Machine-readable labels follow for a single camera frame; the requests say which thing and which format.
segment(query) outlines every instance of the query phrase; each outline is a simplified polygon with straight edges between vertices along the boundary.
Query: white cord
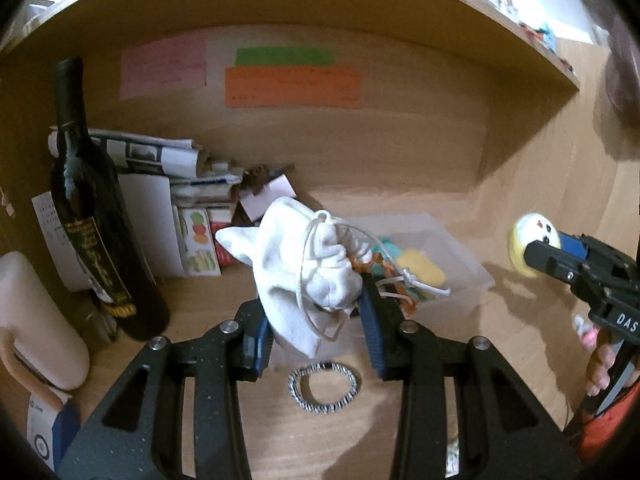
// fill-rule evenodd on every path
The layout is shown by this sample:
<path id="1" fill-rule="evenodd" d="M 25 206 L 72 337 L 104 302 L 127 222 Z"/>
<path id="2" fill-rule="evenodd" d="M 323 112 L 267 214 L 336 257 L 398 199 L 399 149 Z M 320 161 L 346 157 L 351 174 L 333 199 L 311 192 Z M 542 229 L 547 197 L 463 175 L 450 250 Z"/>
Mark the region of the white cord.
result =
<path id="1" fill-rule="evenodd" d="M 376 286 L 385 285 L 386 283 L 405 282 L 405 284 L 408 286 L 421 288 L 423 290 L 430 292 L 431 294 L 436 294 L 438 296 L 449 296 L 451 294 L 450 288 L 442 289 L 442 288 L 437 288 L 435 286 L 427 285 L 426 283 L 419 282 L 417 277 L 414 274 L 411 274 L 410 270 L 407 267 L 405 267 L 404 269 L 400 269 L 398 264 L 396 264 L 396 261 L 394 260 L 394 258 L 391 256 L 391 254 L 389 254 L 389 252 L 385 249 L 385 246 L 382 243 L 382 241 L 380 241 L 379 238 L 377 238 L 372 233 L 364 229 L 361 229 L 355 225 L 352 225 L 345 220 L 341 220 L 341 219 L 336 220 L 331 216 L 331 213 L 329 213 L 328 211 L 320 210 L 316 212 L 316 215 L 311 219 L 309 224 L 306 226 L 305 232 L 302 235 L 302 257 L 300 258 L 300 268 L 296 269 L 296 276 L 295 276 L 296 301 L 298 302 L 298 308 L 305 315 L 306 325 L 309 327 L 311 332 L 316 334 L 319 338 L 324 339 L 325 341 L 334 343 L 335 341 L 337 341 L 338 336 L 340 335 L 340 331 L 342 330 L 342 327 L 349 319 L 349 316 L 347 316 L 346 314 L 342 316 L 342 319 L 338 323 L 338 327 L 335 329 L 334 334 L 329 336 L 316 326 L 316 324 L 313 322 L 313 320 L 309 316 L 309 312 L 307 311 L 304 305 L 304 298 L 302 297 L 302 289 L 303 289 L 302 273 L 305 267 L 306 245 L 309 242 L 309 238 L 311 236 L 313 229 L 317 225 L 320 225 L 321 223 L 327 223 L 330 225 L 340 225 L 340 226 L 354 229 L 355 231 L 365 235 L 366 237 L 370 238 L 376 243 L 376 245 L 380 248 L 380 251 L 386 256 L 386 259 L 394 266 L 394 268 L 396 269 L 396 272 L 400 274 L 400 276 L 397 276 L 395 278 L 384 278 L 382 280 L 378 280 L 376 282 Z M 404 294 L 395 294 L 395 293 L 386 292 L 386 291 L 380 292 L 380 296 L 387 296 L 390 298 L 401 298 L 401 299 L 413 301 L 412 298 L 409 298 Z"/>

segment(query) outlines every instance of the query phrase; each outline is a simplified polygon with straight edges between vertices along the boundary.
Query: plastic storage box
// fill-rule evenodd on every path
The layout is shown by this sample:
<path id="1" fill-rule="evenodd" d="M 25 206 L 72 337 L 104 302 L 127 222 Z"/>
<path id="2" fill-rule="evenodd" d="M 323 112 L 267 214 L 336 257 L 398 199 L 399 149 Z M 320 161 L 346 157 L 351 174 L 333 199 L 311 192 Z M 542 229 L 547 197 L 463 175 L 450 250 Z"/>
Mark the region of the plastic storage box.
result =
<path id="1" fill-rule="evenodd" d="M 450 288 L 451 295 L 420 302 L 412 316 L 436 334 L 451 323 L 464 322 L 480 303 L 482 292 L 495 285 L 473 254 L 429 214 L 360 216 L 348 221 L 378 237 L 391 238 L 403 250 L 419 250 L 444 271 L 444 288 Z"/>

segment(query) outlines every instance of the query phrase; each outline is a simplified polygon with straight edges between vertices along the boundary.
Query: black and white bracelet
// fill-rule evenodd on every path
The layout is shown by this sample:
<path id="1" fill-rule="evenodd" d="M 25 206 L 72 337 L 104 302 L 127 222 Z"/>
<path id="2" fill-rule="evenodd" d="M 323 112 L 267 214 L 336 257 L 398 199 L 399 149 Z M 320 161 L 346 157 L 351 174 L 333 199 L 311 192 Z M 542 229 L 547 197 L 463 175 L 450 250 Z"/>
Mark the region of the black and white bracelet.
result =
<path id="1" fill-rule="evenodd" d="M 316 372 L 319 372 L 321 370 L 334 370 L 335 372 L 345 374 L 349 378 L 351 389 L 341 399 L 329 404 L 308 402 L 308 400 L 305 400 L 300 393 L 300 378 L 307 375 L 315 374 Z M 353 371 L 349 367 L 341 365 L 340 363 L 334 363 L 332 361 L 314 363 L 303 368 L 298 368 L 297 370 L 294 370 L 289 376 L 289 392 L 291 393 L 291 396 L 294 398 L 298 406 L 304 408 L 308 412 L 333 413 L 337 410 L 341 410 L 353 400 L 353 397 L 358 394 L 359 389 L 360 386 L 358 385 L 358 378 L 356 377 L 356 374 L 353 373 Z"/>

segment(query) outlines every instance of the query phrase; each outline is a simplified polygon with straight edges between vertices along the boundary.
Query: white bottle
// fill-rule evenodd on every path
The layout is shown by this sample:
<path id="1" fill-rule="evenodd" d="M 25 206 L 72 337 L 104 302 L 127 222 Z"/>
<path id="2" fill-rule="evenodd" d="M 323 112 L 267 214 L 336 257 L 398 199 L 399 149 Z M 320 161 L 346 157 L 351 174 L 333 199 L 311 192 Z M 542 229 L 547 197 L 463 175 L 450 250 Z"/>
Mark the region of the white bottle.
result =
<path id="1" fill-rule="evenodd" d="M 53 302 L 33 266 L 17 252 L 0 258 L 0 358 L 32 394 L 47 396 L 48 388 L 16 362 L 12 343 L 31 367 L 61 390 L 78 388 L 89 373 L 86 345 Z"/>

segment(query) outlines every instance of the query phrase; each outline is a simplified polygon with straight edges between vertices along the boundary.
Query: metal screw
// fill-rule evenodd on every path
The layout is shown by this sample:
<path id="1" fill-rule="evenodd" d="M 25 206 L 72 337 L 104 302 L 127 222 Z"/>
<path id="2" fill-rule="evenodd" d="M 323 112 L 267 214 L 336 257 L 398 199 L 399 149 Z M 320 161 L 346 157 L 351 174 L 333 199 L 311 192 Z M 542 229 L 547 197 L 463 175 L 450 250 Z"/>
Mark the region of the metal screw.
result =
<path id="1" fill-rule="evenodd" d="M 148 344 L 152 350 L 162 350 L 166 346 L 166 338 L 162 335 L 157 335 Z"/>
<path id="2" fill-rule="evenodd" d="M 418 332 L 418 324 L 408 319 L 400 323 L 400 330 L 405 334 L 415 334 Z"/>
<path id="3" fill-rule="evenodd" d="M 487 350 L 491 346 L 491 341 L 482 335 L 477 335 L 471 342 L 478 350 Z"/>
<path id="4" fill-rule="evenodd" d="M 223 334 L 232 334 L 238 330 L 238 328 L 240 328 L 240 325 L 238 325 L 238 322 L 234 319 L 227 319 L 220 323 L 220 331 Z"/>

